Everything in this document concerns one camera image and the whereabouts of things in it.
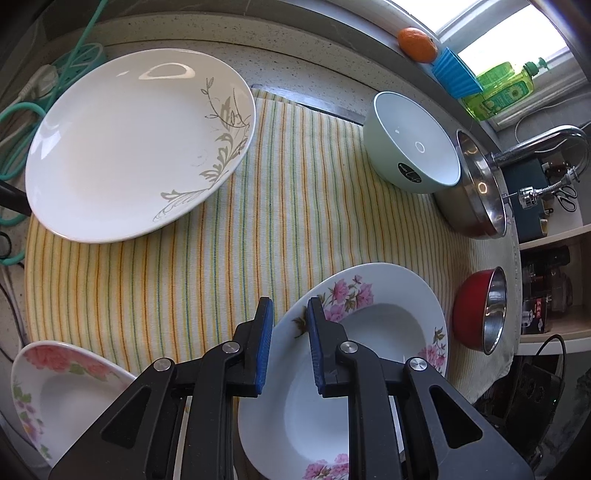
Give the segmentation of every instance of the striped dish towel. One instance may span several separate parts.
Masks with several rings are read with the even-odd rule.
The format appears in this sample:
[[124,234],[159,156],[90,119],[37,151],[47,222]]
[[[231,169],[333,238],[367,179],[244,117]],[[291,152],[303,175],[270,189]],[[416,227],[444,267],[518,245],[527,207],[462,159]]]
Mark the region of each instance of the striped dish towel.
[[509,306],[491,356],[450,341],[448,378],[470,401],[507,373],[518,343],[519,256],[510,236],[452,232],[430,195],[369,165],[359,126],[255,92],[258,125],[235,173],[176,222],[125,242],[63,240],[31,219],[26,304],[32,340],[79,345],[139,374],[153,360],[202,356],[254,316],[278,320],[310,288],[367,262],[423,277],[447,319],[463,280],[502,266]]

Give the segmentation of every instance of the white plate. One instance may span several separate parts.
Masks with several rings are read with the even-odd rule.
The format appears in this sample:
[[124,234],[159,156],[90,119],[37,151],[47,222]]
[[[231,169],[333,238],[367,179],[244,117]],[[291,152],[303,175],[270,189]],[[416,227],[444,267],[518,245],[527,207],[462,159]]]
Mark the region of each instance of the white plate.
[[70,87],[31,144],[33,213],[89,243],[134,238],[203,202],[252,140],[252,93],[203,53],[162,48],[105,63]]
[[[270,480],[345,480],[349,472],[346,398],[322,398],[314,384],[303,313],[319,296],[326,318],[380,357],[429,360],[447,367],[447,329],[437,297],[410,270],[374,263],[344,270],[310,290],[273,329],[267,380],[258,398],[241,398],[240,440],[254,467]],[[398,446],[403,449],[398,416]]]
[[53,467],[134,380],[99,355],[44,340],[18,353],[12,399],[29,439]]

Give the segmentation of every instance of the wooden shelf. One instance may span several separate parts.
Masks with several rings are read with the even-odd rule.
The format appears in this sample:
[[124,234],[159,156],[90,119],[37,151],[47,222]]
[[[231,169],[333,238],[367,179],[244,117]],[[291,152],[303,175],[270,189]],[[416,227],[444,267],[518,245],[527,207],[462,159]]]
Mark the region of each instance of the wooden shelf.
[[583,235],[587,232],[591,232],[591,223],[589,225],[583,225],[577,228],[573,228],[572,230],[568,230],[566,232],[557,233],[556,235],[550,235],[544,238],[538,238],[537,240],[532,240],[531,242],[519,244],[519,250],[529,250],[530,248],[553,244],[555,242],[560,242],[561,240],[565,240],[567,238]]
[[[538,335],[521,335],[518,355],[535,355],[550,335],[559,333],[564,338],[567,352],[581,352],[591,349],[591,316],[582,305],[572,306],[562,317],[550,317],[546,333]],[[543,350],[545,355],[556,355],[562,352],[560,344],[548,344]]]
[[564,340],[591,337],[591,316],[582,305],[572,306],[562,317],[551,317],[547,326],[546,333],[521,335],[520,341],[522,343],[541,343],[555,333],[561,334]]

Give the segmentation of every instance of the blue gripper pad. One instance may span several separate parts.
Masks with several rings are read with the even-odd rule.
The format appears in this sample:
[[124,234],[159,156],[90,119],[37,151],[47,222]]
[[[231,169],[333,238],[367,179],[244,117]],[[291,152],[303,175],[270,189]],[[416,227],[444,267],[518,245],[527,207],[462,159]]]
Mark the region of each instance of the blue gripper pad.
[[271,333],[273,331],[273,301],[269,299],[262,324],[261,340],[256,352],[256,377],[255,388],[258,395],[265,386],[267,377],[267,363],[269,361],[269,348],[271,347]]
[[314,316],[314,309],[312,308],[312,302],[310,299],[308,301],[308,308],[306,310],[306,325],[308,327],[308,334],[310,335],[310,350],[312,352],[314,382],[318,388],[318,393],[322,395],[326,387],[326,380],[324,378],[324,357],[322,353],[322,347],[320,345],[320,336],[318,334],[318,326],[316,322],[317,319]]

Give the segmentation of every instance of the green bottle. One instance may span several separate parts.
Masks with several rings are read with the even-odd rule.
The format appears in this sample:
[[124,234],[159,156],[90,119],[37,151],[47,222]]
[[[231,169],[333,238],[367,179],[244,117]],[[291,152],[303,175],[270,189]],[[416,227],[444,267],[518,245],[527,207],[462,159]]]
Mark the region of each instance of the green bottle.
[[547,69],[546,62],[540,59],[538,65],[532,61],[523,65],[521,72],[513,74],[513,67],[506,61],[496,67],[484,72],[484,84],[481,82],[484,91],[469,95],[462,99],[466,110],[478,120],[486,120],[500,111],[513,105],[522,98],[534,91],[532,77],[538,75],[539,67]]
[[[548,69],[548,65],[541,57],[538,59],[538,68],[545,68],[546,70]],[[509,79],[514,74],[515,71],[513,70],[513,65],[510,61],[506,61],[500,65],[497,65],[496,67],[491,68],[490,70],[487,70],[484,73],[481,73],[476,78],[478,79],[478,82],[480,82],[480,85],[482,85],[482,88],[484,90],[488,90],[491,87],[504,82],[506,79]]]

